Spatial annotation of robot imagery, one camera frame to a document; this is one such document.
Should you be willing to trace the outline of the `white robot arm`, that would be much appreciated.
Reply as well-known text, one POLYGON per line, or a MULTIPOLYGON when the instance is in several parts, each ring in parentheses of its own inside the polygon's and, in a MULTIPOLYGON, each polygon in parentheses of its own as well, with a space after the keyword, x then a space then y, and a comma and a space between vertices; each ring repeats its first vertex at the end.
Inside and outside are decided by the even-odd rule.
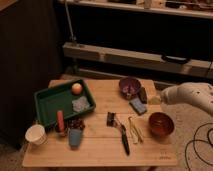
POLYGON ((173 105, 187 103, 213 117, 213 85, 209 83, 186 82, 165 88, 159 96, 151 96, 149 104, 161 102, 173 105))

